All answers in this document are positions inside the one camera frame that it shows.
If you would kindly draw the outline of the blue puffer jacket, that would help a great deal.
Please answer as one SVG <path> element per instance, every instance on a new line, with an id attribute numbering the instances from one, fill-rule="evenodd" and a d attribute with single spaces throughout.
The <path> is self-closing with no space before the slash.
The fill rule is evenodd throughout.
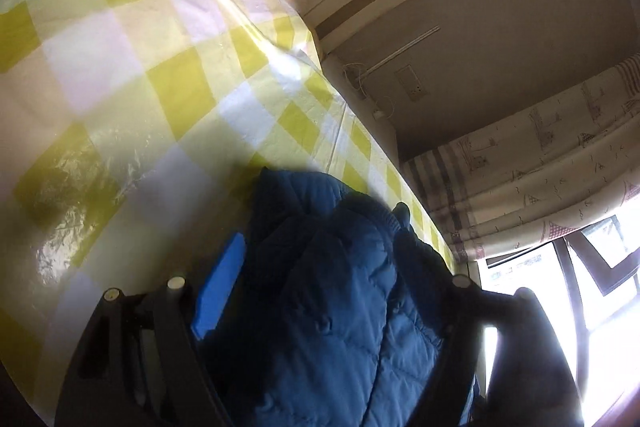
<path id="1" fill-rule="evenodd" d="M 232 425 L 408 423 L 443 339 L 397 269 L 395 206 L 325 173 L 262 170 L 243 268 L 201 344 Z"/>

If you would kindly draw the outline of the patterned striped curtain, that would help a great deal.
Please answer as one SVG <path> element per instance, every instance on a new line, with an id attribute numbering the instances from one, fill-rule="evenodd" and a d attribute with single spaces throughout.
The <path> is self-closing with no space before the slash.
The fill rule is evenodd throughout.
<path id="1" fill-rule="evenodd" d="M 639 57 L 402 166 L 459 262 L 592 225 L 639 194 Z"/>

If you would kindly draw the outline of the yellow checked bed sheet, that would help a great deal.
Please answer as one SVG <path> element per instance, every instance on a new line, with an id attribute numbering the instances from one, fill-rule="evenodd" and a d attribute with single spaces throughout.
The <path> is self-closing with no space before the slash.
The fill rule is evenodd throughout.
<path id="1" fill-rule="evenodd" d="M 265 166 L 405 202 L 450 256 L 286 0 L 1 0 L 1 360 L 43 421 L 104 291 L 212 260 Z"/>

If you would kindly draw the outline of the window with dark frame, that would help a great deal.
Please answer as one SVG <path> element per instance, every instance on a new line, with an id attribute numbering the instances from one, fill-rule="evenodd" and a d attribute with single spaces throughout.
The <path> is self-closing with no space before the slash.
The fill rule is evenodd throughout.
<path id="1" fill-rule="evenodd" d="M 480 264 L 488 291 L 531 289 L 578 384 L 588 426 L 639 387 L 639 213 L 627 206 L 525 253 Z"/>

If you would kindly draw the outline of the wall power socket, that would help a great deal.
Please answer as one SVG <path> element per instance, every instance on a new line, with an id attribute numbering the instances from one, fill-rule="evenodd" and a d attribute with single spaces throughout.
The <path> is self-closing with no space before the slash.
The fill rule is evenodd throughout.
<path id="1" fill-rule="evenodd" d="M 422 80 L 411 65 L 406 65 L 394 72 L 395 79 L 411 102 L 417 102 L 430 94 Z"/>

